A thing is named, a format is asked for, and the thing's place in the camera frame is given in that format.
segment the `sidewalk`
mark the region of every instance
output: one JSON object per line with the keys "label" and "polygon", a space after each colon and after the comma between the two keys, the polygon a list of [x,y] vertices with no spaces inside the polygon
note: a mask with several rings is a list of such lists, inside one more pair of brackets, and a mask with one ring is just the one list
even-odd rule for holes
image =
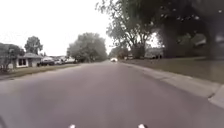
{"label": "sidewalk", "polygon": [[224,108],[224,86],[222,84],[133,64],[121,64],[135,68],[137,71],[141,71],[150,77],[166,82],[176,88],[206,98],[211,103]]}

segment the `roof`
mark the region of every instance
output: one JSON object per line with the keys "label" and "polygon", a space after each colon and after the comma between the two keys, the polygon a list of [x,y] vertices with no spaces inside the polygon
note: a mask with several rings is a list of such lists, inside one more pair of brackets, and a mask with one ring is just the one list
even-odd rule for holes
{"label": "roof", "polygon": [[19,56],[18,58],[34,58],[34,59],[41,59],[43,58],[40,55],[34,54],[34,53],[25,53],[23,56]]}

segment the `parked car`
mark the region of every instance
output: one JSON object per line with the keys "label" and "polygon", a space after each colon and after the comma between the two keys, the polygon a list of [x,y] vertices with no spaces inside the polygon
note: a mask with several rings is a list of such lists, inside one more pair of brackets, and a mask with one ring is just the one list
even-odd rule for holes
{"label": "parked car", "polygon": [[111,58],[110,61],[111,62],[117,62],[118,60],[117,60],[117,58],[114,57],[114,58]]}
{"label": "parked car", "polygon": [[40,62],[41,66],[54,65],[54,64],[55,62],[51,57],[44,57]]}
{"label": "parked car", "polygon": [[55,60],[54,61],[54,64],[55,65],[62,65],[63,64],[63,61],[62,60]]}
{"label": "parked car", "polygon": [[69,58],[65,61],[65,64],[74,64],[74,63],[76,63],[76,60],[73,58]]}

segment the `road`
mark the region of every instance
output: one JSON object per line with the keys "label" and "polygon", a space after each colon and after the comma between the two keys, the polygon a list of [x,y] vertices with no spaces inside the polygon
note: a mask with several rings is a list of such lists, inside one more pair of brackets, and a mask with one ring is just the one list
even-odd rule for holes
{"label": "road", "polygon": [[8,128],[223,128],[224,110],[119,63],[0,82]]}

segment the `green foliage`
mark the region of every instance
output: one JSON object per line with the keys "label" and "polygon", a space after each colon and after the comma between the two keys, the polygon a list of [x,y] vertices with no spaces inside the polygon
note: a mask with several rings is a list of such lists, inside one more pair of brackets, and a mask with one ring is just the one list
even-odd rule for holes
{"label": "green foliage", "polygon": [[132,6],[128,0],[108,0],[97,4],[97,9],[109,14],[111,23],[107,34],[119,45],[128,45],[135,58],[143,57],[145,44],[152,33],[153,25],[142,22],[141,19],[131,15]]}
{"label": "green foliage", "polygon": [[23,54],[24,50],[17,45],[0,43],[0,72],[7,72],[11,61]]}
{"label": "green foliage", "polygon": [[220,2],[220,0],[215,0],[214,3],[209,0],[116,0],[116,2],[103,0],[102,4],[98,4],[98,9],[108,13],[112,19],[108,35],[119,43],[128,43],[134,56],[144,54],[145,45],[142,43],[144,40],[139,38],[142,32],[150,34],[152,29],[156,28],[160,30],[165,56],[175,57],[178,48],[183,47],[178,43],[178,37],[186,34],[194,37],[201,33],[206,36],[208,43],[217,44],[214,43],[214,35],[218,31],[223,31],[223,27],[217,27],[215,25],[217,22],[213,19],[220,21],[224,19],[223,14],[218,14],[218,10],[224,10],[223,5],[217,4]]}
{"label": "green foliage", "polygon": [[87,62],[105,60],[107,58],[105,39],[95,33],[79,35],[78,39],[69,45],[67,56]]}
{"label": "green foliage", "polygon": [[29,37],[27,43],[25,44],[26,52],[34,53],[38,55],[38,51],[43,49],[43,45],[40,43],[38,37],[32,36]]}

